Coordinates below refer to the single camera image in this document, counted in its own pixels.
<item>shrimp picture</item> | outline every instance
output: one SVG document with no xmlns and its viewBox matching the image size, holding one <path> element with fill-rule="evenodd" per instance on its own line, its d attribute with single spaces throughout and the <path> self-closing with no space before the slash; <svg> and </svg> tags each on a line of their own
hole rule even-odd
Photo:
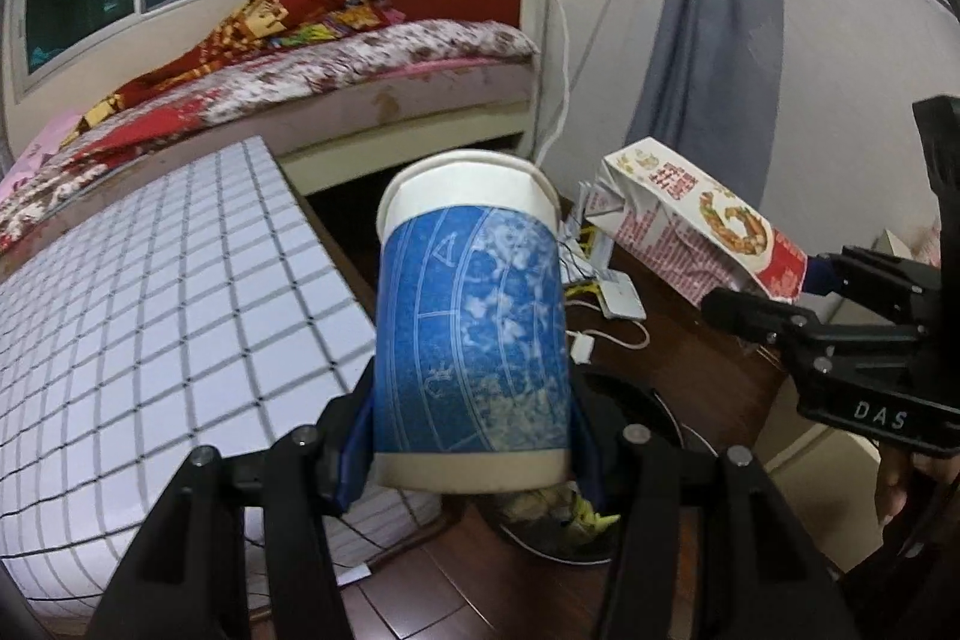
<svg viewBox="0 0 960 640">
<path fill-rule="evenodd" d="M 705 191 L 700 194 L 700 214 L 714 237 L 719 239 L 723 247 L 734 253 L 744 256 L 758 256 L 767 249 L 769 238 L 760 217 L 748 207 L 728 207 L 724 210 L 723 218 L 713 208 L 713 194 Z M 744 229 L 741 237 L 726 223 L 728 220 L 739 220 Z"/>
</svg>

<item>human hand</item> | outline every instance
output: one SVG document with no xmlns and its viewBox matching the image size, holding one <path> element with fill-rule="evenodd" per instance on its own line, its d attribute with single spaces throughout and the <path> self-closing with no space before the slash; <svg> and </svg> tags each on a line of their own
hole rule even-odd
<svg viewBox="0 0 960 640">
<path fill-rule="evenodd" d="M 953 482 L 960 473 L 960 456 L 930 458 L 919 453 L 906 453 L 891 445 L 880 445 L 874 503 L 877 521 L 882 527 L 896 518 L 906 506 L 906 489 L 915 469 L 937 482 Z"/>
</svg>

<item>cup base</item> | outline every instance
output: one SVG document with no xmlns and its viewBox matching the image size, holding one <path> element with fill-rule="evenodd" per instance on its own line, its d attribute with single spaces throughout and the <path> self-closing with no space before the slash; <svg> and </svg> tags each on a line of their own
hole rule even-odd
<svg viewBox="0 0 960 640">
<path fill-rule="evenodd" d="M 375 453 L 373 480 L 389 488 L 437 494 L 529 491 L 568 480 L 570 451 Z"/>
</svg>

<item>cardboard box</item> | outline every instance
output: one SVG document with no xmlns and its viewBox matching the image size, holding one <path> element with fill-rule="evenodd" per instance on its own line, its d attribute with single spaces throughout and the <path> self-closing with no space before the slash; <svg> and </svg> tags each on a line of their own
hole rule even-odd
<svg viewBox="0 0 960 640">
<path fill-rule="evenodd" d="M 603 159 L 584 214 L 695 305 L 718 286 L 784 302 L 803 287 L 803 250 L 654 139 Z"/>
</svg>

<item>white grid tablecloth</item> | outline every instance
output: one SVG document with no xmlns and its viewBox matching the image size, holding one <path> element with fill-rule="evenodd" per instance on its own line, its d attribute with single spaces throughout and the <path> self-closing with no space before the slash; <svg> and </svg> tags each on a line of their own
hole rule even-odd
<svg viewBox="0 0 960 640">
<path fill-rule="evenodd" d="M 187 453 L 267 447 L 352 389 L 373 324 L 260 138 L 94 215 L 0 286 L 0 560 L 85 618 Z M 439 513 L 370 487 L 328 519 L 338 570 Z M 251 607 L 269 601 L 248 511 Z"/>
</svg>

